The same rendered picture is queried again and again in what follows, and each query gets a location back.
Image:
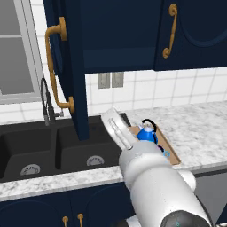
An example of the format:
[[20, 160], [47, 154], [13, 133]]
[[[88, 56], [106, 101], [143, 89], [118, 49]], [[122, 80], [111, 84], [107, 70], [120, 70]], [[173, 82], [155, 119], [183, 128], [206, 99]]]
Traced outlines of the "navy cabinet door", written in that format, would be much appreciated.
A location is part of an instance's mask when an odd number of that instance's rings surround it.
[[64, 17], [67, 40], [59, 34], [50, 36], [51, 55], [59, 101], [74, 98], [75, 112], [70, 113], [80, 140], [89, 138], [85, 69], [82, 47], [80, 0], [43, 0], [47, 28], [58, 25]]
[[[167, 59], [173, 17], [177, 5], [176, 33]], [[156, 71], [227, 67], [227, 0], [163, 0], [154, 69]]]

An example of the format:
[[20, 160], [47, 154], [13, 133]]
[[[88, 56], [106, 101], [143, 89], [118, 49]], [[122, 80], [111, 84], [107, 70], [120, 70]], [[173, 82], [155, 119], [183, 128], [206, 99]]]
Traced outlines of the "black double sink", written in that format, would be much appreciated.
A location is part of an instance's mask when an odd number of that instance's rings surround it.
[[87, 140], [70, 119], [0, 125], [0, 183], [116, 166], [121, 149], [101, 118], [89, 118]]

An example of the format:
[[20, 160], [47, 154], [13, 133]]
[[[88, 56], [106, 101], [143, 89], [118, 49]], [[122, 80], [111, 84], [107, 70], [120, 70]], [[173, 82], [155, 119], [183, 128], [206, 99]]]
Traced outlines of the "navy wall cabinet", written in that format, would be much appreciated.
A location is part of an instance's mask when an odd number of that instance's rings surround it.
[[81, 0], [87, 73], [153, 68], [161, 0]]

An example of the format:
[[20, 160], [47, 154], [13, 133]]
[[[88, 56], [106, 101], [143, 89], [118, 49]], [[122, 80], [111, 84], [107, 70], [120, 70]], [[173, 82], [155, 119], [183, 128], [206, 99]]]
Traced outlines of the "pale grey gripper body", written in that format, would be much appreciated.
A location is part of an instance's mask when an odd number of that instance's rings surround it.
[[122, 150], [130, 150], [136, 143], [136, 137], [115, 108], [102, 113], [101, 120], [110, 137]]

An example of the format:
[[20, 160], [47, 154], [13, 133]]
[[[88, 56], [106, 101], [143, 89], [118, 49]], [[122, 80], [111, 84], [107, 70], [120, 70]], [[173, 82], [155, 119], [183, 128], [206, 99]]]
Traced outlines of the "navy base cupboard door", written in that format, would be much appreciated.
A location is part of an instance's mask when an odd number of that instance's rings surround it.
[[68, 195], [75, 227], [80, 227], [80, 213], [82, 227], [118, 227], [135, 214], [124, 182], [73, 190]]
[[0, 202], [0, 227], [74, 227], [71, 205], [65, 192]]

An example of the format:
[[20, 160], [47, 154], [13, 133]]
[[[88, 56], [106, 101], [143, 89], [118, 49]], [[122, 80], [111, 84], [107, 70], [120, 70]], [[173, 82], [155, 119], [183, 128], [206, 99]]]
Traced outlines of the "brown wooden tray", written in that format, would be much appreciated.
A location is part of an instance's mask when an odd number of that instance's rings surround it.
[[[139, 127], [138, 126], [129, 127], [129, 130], [135, 135], [136, 139], [138, 139], [137, 133], [139, 132]], [[176, 155], [174, 149], [172, 148], [168, 140], [164, 137], [163, 133], [160, 131], [159, 127], [157, 127], [156, 136], [158, 138], [158, 144], [155, 144], [154, 142], [150, 142], [147, 140], [139, 140], [139, 139], [138, 140], [152, 144], [153, 147], [162, 156], [166, 157], [172, 165], [180, 164], [181, 163], [180, 159]]]

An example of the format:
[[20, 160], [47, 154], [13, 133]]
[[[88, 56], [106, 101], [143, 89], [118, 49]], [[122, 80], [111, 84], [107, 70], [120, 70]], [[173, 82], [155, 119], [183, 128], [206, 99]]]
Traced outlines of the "grey wall socket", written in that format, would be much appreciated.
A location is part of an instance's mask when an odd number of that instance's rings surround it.
[[100, 89], [108, 89], [110, 87], [110, 74], [100, 73], [98, 75], [98, 87]]
[[112, 73], [112, 87], [121, 88], [123, 86], [124, 73], [114, 72]]

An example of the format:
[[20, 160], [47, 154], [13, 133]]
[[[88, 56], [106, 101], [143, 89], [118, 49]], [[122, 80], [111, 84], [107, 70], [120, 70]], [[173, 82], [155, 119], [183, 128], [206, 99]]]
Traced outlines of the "window with grey frame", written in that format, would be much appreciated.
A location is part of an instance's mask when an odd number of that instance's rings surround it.
[[40, 101], [43, 68], [29, 0], [0, 0], [0, 104]]

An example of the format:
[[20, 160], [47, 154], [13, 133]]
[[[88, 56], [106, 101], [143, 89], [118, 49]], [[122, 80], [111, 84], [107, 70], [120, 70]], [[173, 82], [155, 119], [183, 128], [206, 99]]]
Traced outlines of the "grey dishwasher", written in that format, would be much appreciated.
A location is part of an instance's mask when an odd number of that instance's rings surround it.
[[213, 224], [227, 223], [227, 172], [196, 175], [195, 193], [207, 209]]

